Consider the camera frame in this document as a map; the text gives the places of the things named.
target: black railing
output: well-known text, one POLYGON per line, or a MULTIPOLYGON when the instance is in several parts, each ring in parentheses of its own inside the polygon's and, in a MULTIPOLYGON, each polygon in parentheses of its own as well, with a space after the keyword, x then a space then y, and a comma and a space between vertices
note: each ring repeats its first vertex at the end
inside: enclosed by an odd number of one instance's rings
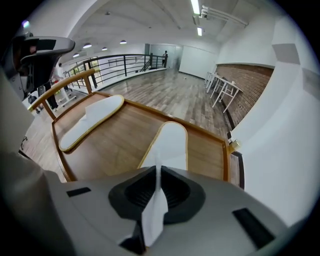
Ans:
MULTIPOLYGON (((147 70, 155 70, 165 68, 167 66, 167 56, 156 56, 151 54, 122 54, 109 55, 103 57, 95 57, 84 60, 70 70, 65 72, 65 77, 71 77, 81 71, 95 69, 95 73, 89 78, 94 88, 99 83, 103 83, 109 79, 127 77, 131 73, 145 72, 147 70)), ((85 87, 83 80, 78 80, 70 84, 76 87, 85 87)))

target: wooden floor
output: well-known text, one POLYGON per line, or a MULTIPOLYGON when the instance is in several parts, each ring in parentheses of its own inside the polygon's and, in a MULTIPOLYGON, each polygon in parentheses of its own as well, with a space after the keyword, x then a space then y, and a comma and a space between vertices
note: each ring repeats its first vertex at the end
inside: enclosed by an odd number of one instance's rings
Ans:
POLYGON ((172 69, 133 77, 101 92, 121 94, 128 100, 183 119, 223 138, 232 130, 223 106, 218 103, 212 108, 217 95, 210 99, 204 80, 172 69))
MULTIPOLYGON (((210 95, 205 92, 204 80, 191 75, 172 70, 157 71, 119 82, 103 92, 121 94, 126 99, 184 119, 223 138, 226 138, 227 132, 231 130, 227 116, 222 113, 223 107, 218 103, 215 108, 211 108, 215 97, 210 99, 210 95)), ((65 108, 85 96, 75 91, 73 94, 77 99, 65 108)), ((65 108, 61 107, 55 112, 56 115, 60 115, 65 108)), ((43 169, 56 172, 60 180, 65 182, 52 140, 52 120, 45 110, 35 115, 27 131, 28 141, 23 143, 23 151, 43 169)), ((231 158, 231 167, 236 165, 231 158)), ((231 170, 232 176, 237 180, 238 170, 234 170, 231 170)))

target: white cushion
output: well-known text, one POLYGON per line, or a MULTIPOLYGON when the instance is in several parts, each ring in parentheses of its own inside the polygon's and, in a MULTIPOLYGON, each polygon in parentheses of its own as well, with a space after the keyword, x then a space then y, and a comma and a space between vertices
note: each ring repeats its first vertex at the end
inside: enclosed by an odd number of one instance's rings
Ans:
POLYGON ((156 165, 159 154, 161 165, 188 169, 188 132, 180 123, 168 121, 158 130, 138 168, 156 165))
POLYGON ((124 104, 122 95, 101 99, 85 108, 85 115, 67 131, 59 143, 61 151, 71 150, 88 133, 116 113, 124 104))

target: black vent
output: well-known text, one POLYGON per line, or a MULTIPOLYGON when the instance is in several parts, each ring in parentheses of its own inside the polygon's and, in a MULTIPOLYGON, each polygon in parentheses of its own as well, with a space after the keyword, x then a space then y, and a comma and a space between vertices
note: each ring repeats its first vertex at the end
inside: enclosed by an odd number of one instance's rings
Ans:
MULTIPOLYGON (((161 188, 168 203, 164 224, 190 220, 203 206, 206 194, 196 182, 175 171, 161 167, 161 188)), ((141 214, 156 189, 156 167, 114 186, 109 202, 121 218, 140 221, 141 214)))
MULTIPOLYGON (((165 194, 169 209, 178 206, 190 195, 190 188, 185 182, 165 171, 161 171, 161 188, 165 194)), ((129 202, 143 210, 150 201, 155 189, 156 172, 152 171, 128 186, 124 194, 129 202)))

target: white paper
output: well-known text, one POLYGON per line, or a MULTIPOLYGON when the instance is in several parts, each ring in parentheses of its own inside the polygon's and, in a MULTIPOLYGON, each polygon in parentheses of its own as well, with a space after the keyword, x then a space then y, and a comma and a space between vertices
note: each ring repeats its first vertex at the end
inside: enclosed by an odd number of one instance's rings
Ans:
POLYGON ((168 202, 164 191, 161 188, 161 156, 160 152, 154 148, 153 155, 156 174, 155 191, 142 212, 142 232, 144 244, 147 247, 157 240, 164 230, 164 215, 168 212, 168 202))

